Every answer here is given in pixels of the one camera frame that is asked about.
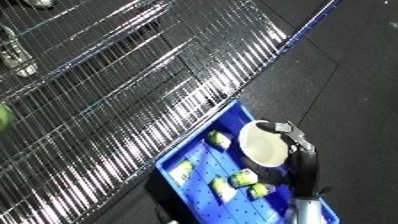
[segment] metal robot arm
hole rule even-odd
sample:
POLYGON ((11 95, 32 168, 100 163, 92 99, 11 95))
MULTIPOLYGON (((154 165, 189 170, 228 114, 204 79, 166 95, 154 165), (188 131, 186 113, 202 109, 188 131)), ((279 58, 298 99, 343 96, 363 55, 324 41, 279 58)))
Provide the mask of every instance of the metal robot arm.
POLYGON ((321 203, 318 194, 318 155, 315 146, 304 138, 304 133, 292 122, 259 122, 257 127, 281 133, 289 142, 290 151, 286 165, 289 170, 293 198, 285 214, 287 223, 322 223, 321 203))

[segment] shoe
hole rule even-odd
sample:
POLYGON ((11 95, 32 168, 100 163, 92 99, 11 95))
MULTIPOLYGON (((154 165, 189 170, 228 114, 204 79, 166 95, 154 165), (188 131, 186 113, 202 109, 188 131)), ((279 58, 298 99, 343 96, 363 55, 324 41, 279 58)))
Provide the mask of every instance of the shoe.
POLYGON ((56 0, 23 0, 29 6, 36 9, 49 9, 54 7, 56 0))
POLYGON ((32 56, 19 43, 14 31, 1 25, 0 57, 4 64, 17 72, 18 76, 28 77, 37 73, 37 64, 32 56))

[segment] wire mesh shelf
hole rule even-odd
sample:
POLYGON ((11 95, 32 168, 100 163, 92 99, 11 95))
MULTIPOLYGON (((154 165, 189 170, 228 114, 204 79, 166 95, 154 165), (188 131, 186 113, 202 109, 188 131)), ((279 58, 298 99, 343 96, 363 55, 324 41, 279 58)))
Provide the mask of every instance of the wire mesh shelf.
POLYGON ((2 3, 0 25, 31 57, 0 68, 15 115, 0 135, 0 223, 83 221, 287 40, 249 0, 24 2, 2 3))

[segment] white cup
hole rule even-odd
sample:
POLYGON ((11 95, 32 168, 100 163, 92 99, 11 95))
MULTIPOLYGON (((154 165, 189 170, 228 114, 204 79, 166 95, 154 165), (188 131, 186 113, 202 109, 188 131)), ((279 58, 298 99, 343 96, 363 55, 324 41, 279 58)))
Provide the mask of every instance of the white cup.
POLYGON ((288 145, 280 134, 266 132, 256 126, 258 122, 246 124, 239 133, 239 144, 243 153, 253 162, 265 167, 282 165, 288 156, 288 145))

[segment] blue plastic tray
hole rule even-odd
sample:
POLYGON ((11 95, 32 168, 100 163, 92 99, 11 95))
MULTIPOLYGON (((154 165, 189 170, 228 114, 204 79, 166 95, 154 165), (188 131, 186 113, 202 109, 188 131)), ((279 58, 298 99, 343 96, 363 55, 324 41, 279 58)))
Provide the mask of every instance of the blue plastic tray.
MULTIPOLYGON (((193 135, 156 162, 157 169, 169 182, 200 223, 283 223, 288 207, 290 192, 287 187, 258 200, 250 200, 248 187, 237 189, 236 196, 228 203, 221 203, 210 189, 210 182, 216 177, 228 178, 242 166, 243 156, 236 141, 240 129, 254 120, 250 113, 237 101, 231 102, 224 110, 193 135), (235 137, 227 151, 213 148, 204 141, 211 130, 226 131, 235 137), (169 172, 181 161, 188 159, 195 164, 183 186, 176 184, 169 172)), ((327 223, 337 224, 339 218, 322 200, 322 212, 327 223)))

